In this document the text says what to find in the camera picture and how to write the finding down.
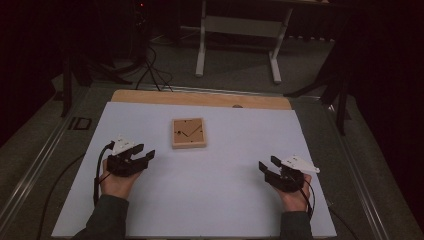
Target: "dark background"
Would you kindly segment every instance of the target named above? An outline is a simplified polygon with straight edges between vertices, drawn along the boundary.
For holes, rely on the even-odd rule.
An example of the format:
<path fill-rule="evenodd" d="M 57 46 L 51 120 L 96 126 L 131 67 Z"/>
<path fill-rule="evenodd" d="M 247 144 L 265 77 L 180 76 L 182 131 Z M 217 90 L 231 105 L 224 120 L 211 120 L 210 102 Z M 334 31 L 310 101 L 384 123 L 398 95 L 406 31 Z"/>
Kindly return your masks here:
<path fill-rule="evenodd" d="M 166 2 L 156 1 L 156 6 L 162 6 L 155 8 L 153 4 L 148 11 L 158 28 L 177 38 L 178 25 L 198 25 L 200 1 Z M 334 54 L 332 60 L 348 63 L 352 73 L 349 92 L 356 98 L 408 205 L 424 229 L 424 208 L 420 198 L 420 184 L 424 183 L 424 108 L 421 106 L 424 96 L 424 7 L 418 0 L 374 0 L 367 1 L 364 7 L 363 14 L 352 18 L 349 26 L 353 26 L 352 29 L 368 28 L 369 34 L 358 36 L 350 28 L 335 31 L 344 37 L 343 41 L 336 42 L 340 53 Z M 80 50 L 99 62 L 110 64 L 115 56 L 132 56 L 128 50 L 128 34 L 134 29 L 127 25 L 128 33 L 121 32 L 119 36 L 122 38 L 111 41 L 110 38 L 118 34 L 104 26 L 99 18 L 100 7 L 94 1 L 66 4 L 59 1 L 3 1 L 0 9 L 4 18 L 0 21 L 0 146 L 54 95 L 50 80 L 62 72 L 59 30 L 66 29 Z M 131 24 L 125 17 L 125 9 L 132 16 L 131 8 L 126 7 L 120 11 L 123 16 L 118 16 L 122 24 Z M 304 12 L 310 15 L 315 11 L 305 8 Z M 323 31 L 311 33 L 311 29 L 318 27 L 304 28 L 292 24 L 288 32 L 294 36 L 328 36 Z M 364 37 L 365 43 L 356 52 L 359 57 L 349 61 L 351 46 Z M 118 45 L 126 48 L 117 49 L 113 45 L 116 41 L 122 41 Z"/>

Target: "cable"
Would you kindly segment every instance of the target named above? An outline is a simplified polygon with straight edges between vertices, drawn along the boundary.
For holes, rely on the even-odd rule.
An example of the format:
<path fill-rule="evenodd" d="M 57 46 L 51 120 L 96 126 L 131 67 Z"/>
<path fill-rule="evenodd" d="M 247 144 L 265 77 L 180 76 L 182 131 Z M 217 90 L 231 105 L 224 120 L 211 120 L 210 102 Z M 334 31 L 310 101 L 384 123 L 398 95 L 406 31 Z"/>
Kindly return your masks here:
<path fill-rule="evenodd" d="M 301 188 L 299 188 L 299 191 L 302 194 L 302 196 L 305 198 L 306 203 L 308 204 L 308 216 L 309 216 L 309 219 L 312 219 L 312 214 L 314 213 L 314 209 L 311 207 L 311 203 L 309 202 L 309 199 L 306 196 L 305 192 Z"/>
<path fill-rule="evenodd" d="M 68 164 L 68 166 L 66 166 L 66 168 L 60 173 L 60 175 L 59 175 L 59 177 L 55 180 L 55 182 L 53 183 L 53 186 L 52 186 L 52 188 L 50 189 L 50 192 L 49 192 L 49 194 L 48 194 L 48 196 L 47 196 L 47 200 L 46 200 L 46 202 L 44 203 L 44 207 L 43 207 L 43 213 L 41 214 L 41 220 L 40 220 L 40 225 L 39 225 L 39 227 L 38 227 L 38 234 L 37 234 L 37 240 L 39 240 L 40 239 L 40 237 L 41 237 L 41 232 L 42 232 L 42 230 L 43 230 L 43 224 L 44 224 L 44 217 L 46 216 L 46 212 L 47 212 L 47 206 L 48 206 L 48 204 L 49 204 L 49 201 L 50 201 L 50 197 L 51 197 L 51 195 L 52 195 L 52 193 L 53 193 L 53 190 L 55 189 L 55 187 L 56 187 L 56 185 L 57 185 L 57 183 L 59 182 L 59 180 L 62 178 L 62 176 L 63 176 L 63 174 L 65 174 L 65 172 L 72 166 L 72 165 L 74 165 L 76 162 L 78 162 L 81 158 L 83 158 L 84 157 L 84 155 L 85 155 L 85 153 L 84 154 L 82 154 L 81 156 L 79 156 L 79 157 L 77 157 L 75 160 L 73 160 L 70 164 Z"/>
<path fill-rule="evenodd" d="M 106 145 L 102 152 L 99 155 L 99 159 L 97 160 L 97 169 L 96 169 L 96 177 L 94 178 L 94 191 L 93 191 L 93 202 L 94 206 L 96 206 L 97 201 L 99 201 L 99 177 L 100 177 L 100 165 L 102 164 L 103 155 L 105 154 L 106 150 L 112 149 L 115 145 L 115 142 L 111 142 L 108 145 Z"/>
<path fill-rule="evenodd" d="M 155 51 L 152 47 L 150 47 L 150 46 L 149 46 L 149 49 L 153 52 L 154 61 L 156 61 L 156 57 L 157 57 L 157 53 L 156 53 L 156 51 Z M 169 85 L 169 82 L 171 82 L 171 81 L 173 80 L 173 78 L 174 78 L 174 77 L 172 76 L 172 74 L 171 74 L 171 73 L 168 73 L 168 72 L 165 72 L 165 71 L 158 70 L 157 68 L 155 68 L 155 67 L 153 66 L 153 64 L 154 64 L 154 62 L 152 62 L 152 64 L 151 64 L 151 68 L 152 68 L 153 70 L 155 70 L 156 74 L 159 76 L 159 78 L 160 78 L 160 79 L 163 81 L 163 83 L 164 83 L 164 85 L 162 86 L 161 90 L 163 90 L 163 89 L 165 88 L 165 86 L 167 86 L 167 87 L 169 88 L 169 90 L 171 90 L 171 92 L 173 92 L 172 87 Z M 163 79 L 163 77 L 160 75 L 160 73 L 159 73 L 159 72 L 162 72 L 162 73 L 165 73 L 165 74 L 169 75 L 169 76 L 170 76 L 170 79 L 169 79 L 168 81 L 166 81 L 165 79 Z"/>
<path fill-rule="evenodd" d="M 359 240 L 359 238 L 358 238 L 358 236 L 356 235 L 356 233 L 349 227 L 349 225 L 333 210 L 333 209 L 331 209 L 330 207 L 328 208 L 328 210 L 330 210 L 330 212 L 332 213 L 332 214 L 334 214 L 334 216 L 336 216 L 339 220 L 340 220 L 340 222 L 342 222 L 343 223 L 343 225 L 345 225 L 345 227 L 349 230 L 349 232 L 352 234 L 352 236 L 356 239 L 356 240 Z"/>
<path fill-rule="evenodd" d="M 312 199 L 314 200 L 314 204 L 312 205 L 312 214 L 311 214 L 311 217 L 312 217 L 312 215 L 314 214 L 314 211 L 315 211 L 315 192 L 314 192 L 314 189 L 312 188 L 311 184 L 306 180 L 305 180 L 305 182 L 309 185 L 309 188 L 311 189 L 311 192 L 312 192 Z"/>

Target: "white tabletop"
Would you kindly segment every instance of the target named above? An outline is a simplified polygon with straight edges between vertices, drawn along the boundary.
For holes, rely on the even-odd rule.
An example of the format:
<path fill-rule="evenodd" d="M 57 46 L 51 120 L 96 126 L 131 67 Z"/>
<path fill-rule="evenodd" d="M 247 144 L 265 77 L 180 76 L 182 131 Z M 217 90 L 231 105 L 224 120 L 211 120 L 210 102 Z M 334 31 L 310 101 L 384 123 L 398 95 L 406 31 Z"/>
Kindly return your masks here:
<path fill-rule="evenodd" d="M 172 119 L 196 117 L 205 121 L 207 147 L 172 149 Z M 276 171 L 271 155 L 285 158 L 296 154 L 312 161 L 292 110 L 111 102 L 103 112 L 52 236 L 69 237 L 84 228 L 94 209 L 92 185 L 98 156 L 119 134 L 145 144 L 140 156 L 156 150 L 129 199 L 130 237 L 278 236 L 283 210 L 276 192 L 264 181 L 258 162 Z M 316 198 L 312 233 L 315 237 L 335 236 L 318 176 L 311 175 Z"/>

